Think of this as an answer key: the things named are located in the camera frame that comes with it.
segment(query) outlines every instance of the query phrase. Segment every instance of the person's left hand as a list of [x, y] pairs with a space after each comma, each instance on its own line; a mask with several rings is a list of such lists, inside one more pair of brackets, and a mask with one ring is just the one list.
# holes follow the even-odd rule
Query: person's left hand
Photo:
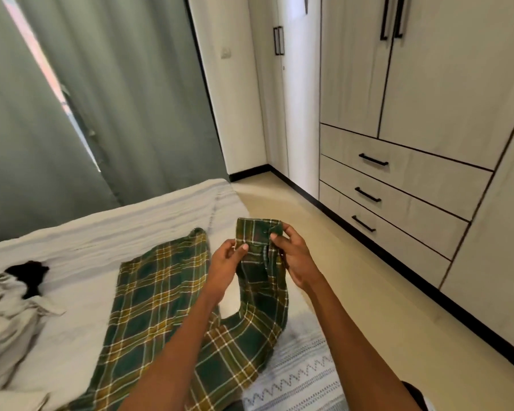
[[203, 291], [212, 298], [215, 305], [222, 300], [228, 285], [236, 274], [236, 266], [248, 253], [247, 244], [243, 244], [236, 251], [234, 244], [236, 244], [235, 239], [227, 239], [212, 255], [208, 279]]

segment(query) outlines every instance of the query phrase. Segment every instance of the forearm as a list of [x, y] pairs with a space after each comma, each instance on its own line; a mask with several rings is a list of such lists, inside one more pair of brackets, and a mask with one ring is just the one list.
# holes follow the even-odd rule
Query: forearm
[[200, 294], [182, 325], [122, 403], [121, 411], [183, 408], [215, 304], [205, 291]]
[[313, 283], [308, 296], [351, 411], [419, 411], [402, 382], [346, 313], [325, 278]]

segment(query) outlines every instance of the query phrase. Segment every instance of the beige floor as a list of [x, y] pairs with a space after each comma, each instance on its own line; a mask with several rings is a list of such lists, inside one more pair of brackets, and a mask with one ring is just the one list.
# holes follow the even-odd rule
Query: beige floor
[[286, 221], [352, 319], [437, 411], [514, 410], [514, 366], [272, 173], [233, 184], [254, 217]]

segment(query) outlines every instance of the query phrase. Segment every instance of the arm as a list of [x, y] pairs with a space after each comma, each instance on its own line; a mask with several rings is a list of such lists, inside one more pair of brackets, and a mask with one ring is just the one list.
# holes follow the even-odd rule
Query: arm
[[289, 239], [276, 234], [271, 234], [271, 239], [286, 253], [294, 283], [312, 301], [349, 408], [352, 411], [420, 411], [396, 374], [346, 313], [314, 264], [304, 239], [288, 224], [284, 223], [283, 227]]
[[124, 400], [120, 411], [183, 409], [209, 316], [248, 251], [247, 244], [234, 251], [234, 244], [235, 240], [228, 239], [213, 254], [206, 285], [188, 316]]

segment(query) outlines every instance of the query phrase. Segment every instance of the baseboard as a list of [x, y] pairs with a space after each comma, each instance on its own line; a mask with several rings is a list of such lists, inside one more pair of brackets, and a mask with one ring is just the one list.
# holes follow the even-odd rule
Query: baseboard
[[250, 178], [251, 176], [255, 176], [257, 174], [271, 172], [272, 166], [270, 164], [263, 164], [261, 166], [252, 167], [251, 169], [242, 170], [241, 172], [236, 172], [228, 175], [228, 179], [231, 182], [236, 182], [241, 179]]
[[308, 194], [300, 186], [296, 185], [293, 181], [288, 179], [274, 167], [270, 166], [270, 171], [283, 180], [287, 185], [291, 186], [297, 193], [307, 199], [310, 203], [320, 209], [329, 219], [333, 220], [337, 225], [343, 228], [346, 232], [351, 234], [354, 238], [362, 243], [367, 249], [381, 258], [384, 262], [390, 265], [405, 279], [410, 281], [424, 294], [438, 303], [442, 308], [449, 312], [459, 322], [468, 327], [479, 338], [486, 342], [489, 346], [493, 347], [497, 352], [503, 355], [511, 364], [514, 365], [514, 346], [504, 340], [497, 333], [489, 329], [486, 325], [480, 322], [476, 317], [464, 310], [457, 303], [447, 297], [444, 293], [440, 292], [432, 284], [428, 283], [424, 278], [419, 276], [412, 269], [407, 267], [404, 263], [399, 261], [396, 257], [385, 251], [378, 246], [375, 242], [369, 239], [366, 235], [354, 228], [350, 223], [345, 221], [342, 217], [335, 212], [324, 206], [318, 199]]

